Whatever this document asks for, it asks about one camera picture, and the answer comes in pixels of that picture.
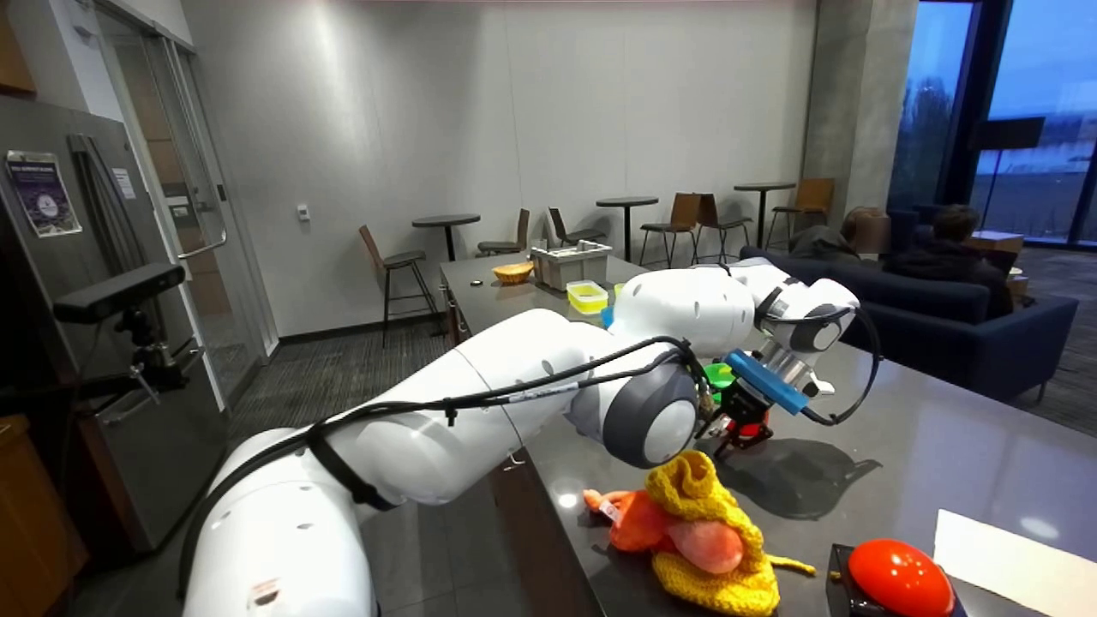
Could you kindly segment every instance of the chair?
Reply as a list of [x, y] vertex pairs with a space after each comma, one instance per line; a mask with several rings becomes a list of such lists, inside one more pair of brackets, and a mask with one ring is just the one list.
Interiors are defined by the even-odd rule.
[[550, 244], [578, 244], [578, 239], [602, 244], [610, 238], [610, 219], [605, 217], [595, 217], [591, 222], [586, 222], [586, 227], [570, 233], [570, 227], [561, 222], [561, 213], [549, 209], [549, 222], [550, 222]]
[[660, 238], [660, 248], [665, 248], [665, 265], [670, 266], [675, 265], [675, 244], [678, 238], [686, 233], [689, 238], [689, 252], [693, 252], [693, 262], [697, 262], [697, 222], [699, 222], [699, 207], [702, 199], [713, 199], [706, 192], [675, 192], [675, 204], [670, 204], [670, 219], [669, 222], [644, 222], [644, 244], [642, 244], [642, 265], [647, 257], [647, 238]]
[[519, 254], [527, 252], [527, 209], [518, 209], [518, 238], [511, 239], [484, 239], [475, 244], [475, 254]]
[[779, 217], [785, 217], [785, 238], [789, 222], [797, 229], [802, 222], [826, 222], [833, 204], [833, 177], [802, 177], [791, 192], [791, 207], [773, 207], [773, 219], [766, 227], [766, 238], [779, 229]]
[[742, 217], [742, 213], [733, 213], [733, 217], [722, 217], [721, 219], [721, 213], [715, 213], [715, 199], [706, 192], [702, 199], [699, 199], [699, 233], [702, 229], [715, 229], [721, 233], [721, 257], [725, 257], [725, 229], [742, 229], [742, 248], [749, 244], [749, 217]]
[[[389, 321], [389, 309], [397, 302], [410, 302], [410, 297], [422, 297], [429, 311], [415, 311], [415, 314], [437, 314], [437, 305], [434, 305], [434, 296], [426, 287], [426, 279], [422, 279], [422, 262], [426, 254], [422, 252], [407, 252], [407, 254], [380, 254], [369, 227], [361, 227], [356, 238], [367, 244], [367, 254], [372, 257], [372, 270], [375, 270], [375, 280], [380, 280], [380, 290], [385, 290], [385, 332], [387, 332], [387, 321]], [[410, 270], [415, 284], [417, 284], [417, 296], [407, 290], [407, 296], [397, 296], [394, 290], [394, 274], [397, 270]]]

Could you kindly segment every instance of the couch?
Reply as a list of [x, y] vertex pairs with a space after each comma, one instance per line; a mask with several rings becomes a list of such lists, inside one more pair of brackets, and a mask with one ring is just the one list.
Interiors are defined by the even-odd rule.
[[[900, 279], [869, 265], [763, 257], [797, 280], [847, 284], [887, 361], [990, 399], [1017, 399], [1051, 381], [1075, 311], [1074, 297], [1036, 297], [1012, 314], [988, 319], [983, 284]], [[861, 321], [851, 326], [847, 344], [869, 351]]]

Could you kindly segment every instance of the bar stool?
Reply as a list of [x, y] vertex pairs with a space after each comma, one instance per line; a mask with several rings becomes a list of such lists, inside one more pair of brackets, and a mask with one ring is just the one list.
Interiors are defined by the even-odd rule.
[[[380, 254], [380, 248], [375, 248], [375, 239], [372, 239], [372, 233], [369, 233], [369, 227], [361, 227], [356, 229], [356, 238], [362, 239], [362, 248], [367, 248], [367, 254], [369, 254], [369, 262], [372, 262], [372, 274], [375, 274], [375, 280], [380, 280], [380, 290], [385, 290], [385, 332], [387, 332], [387, 321], [389, 321], [389, 309], [397, 305], [397, 302], [426, 302], [426, 309], [429, 311], [403, 311], [403, 314], [437, 314], [437, 305], [434, 305], [434, 296], [426, 287], [426, 279], [422, 279], [422, 262], [426, 262], [426, 254], [422, 252], [407, 252], [407, 254]], [[415, 284], [417, 284], [417, 290], [403, 290], [403, 296], [397, 296], [394, 290], [394, 274], [397, 270], [410, 270], [410, 279], [415, 279]]]

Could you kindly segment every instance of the toy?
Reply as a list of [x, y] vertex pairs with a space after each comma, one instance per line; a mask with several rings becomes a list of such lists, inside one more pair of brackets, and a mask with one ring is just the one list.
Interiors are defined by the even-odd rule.
[[805, 561], [763, 551], [759, 529], [697, 450], [653, 466], [644, 490], [586, 490], [583, 505], [612, 520], [617, 551], [652, 551], [660, 590], [706, 612], [773, 613], [773, 570], [817, 577]]

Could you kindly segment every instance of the table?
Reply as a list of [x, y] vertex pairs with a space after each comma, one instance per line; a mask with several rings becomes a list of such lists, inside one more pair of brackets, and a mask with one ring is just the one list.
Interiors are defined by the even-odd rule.
[[766, 192], [791, 192], [796, 182], [749, 182], [749, 185], [733, 185], [735, 192], [756, 192], [756, 227], [753, 227], [753, 244], [759, 248], [763, 239], [763, 195]]
[[445, 233], [445, 254], [450, 254], [450, 262], [454, 262], [454, 254], [452, 254], [452, 227], [468, 227], [468, 222], [475, 222], [481, 217], [473, 217], [473, 213], [450, 213], [450, 217], [422, 217], [422, 219], [410, 219], [410, 227], [422, 227], [422, 229], [429, 229], [429, 227], [441, 227], [441, 233]]
[[1025, 238], [1005, 233], [1005, 229], [977, 229], [967, 238], [967, 248], [983, 254], [994, 266], [1007, 270], [1017, 265], [1017, 257], [1025, 252]]
[[621, 209], [622, 217], [622, 262], [629, 262], [629, 209], [653, 207], [653, 195], [610, 195], [595, 199], [599, 209]]
[[[554, 309], [533, 284], [468, 287], [484, 265], [441, 265], [468, 329], [519, 309]], [[843, 408], [868, 375], [868, 352], [835, 346], [818, 361]], [[721, 461], [721, 476], [766, 537], [766, 551], [826, 570], [830, 545], [895, 536], [933, 551], [937, 511], [1097, 560], [1097, 438], [1014, 410], [990, 399], [881, 365], [876, 388], [841, 429], [771, 416], [773, 438]], [[550, 421], [525, 450], [527, 462], [492, 472], [505, 536], [533, 613], [702, 613], [665, 597], [647, 560], [610, 554], [577, 494], [642, 486], [644, 472]], [[780, 613], [826, 613], [826, 573], [779, 573]], [[969, 613], [1022, 613], [1014, 605], [957, 583]]]
[[[460, 309], [462, 321], [468, 332], [481, 332], [507, 314], [518, 314], [525, 309], [550, 309], [561, 311], [570, 319], [583, 319], [578, 311], [570, 309], [570, 297], [559, 290], [549, 290], [533, 280], [527, 284], [498, 284], [490, 266], [498, 265], [511, 265], [514, 254], [498, 254], [498, 257], [473, 257], [473, 262], [452, 262], [441, 265], [441, 284], [445, 296], [452, 297], [452, 305]], [[605, 279], [610, 284], [626, 280], [642, 274], [642, 266], [621, 262], [621, 257], [605, 257]]]

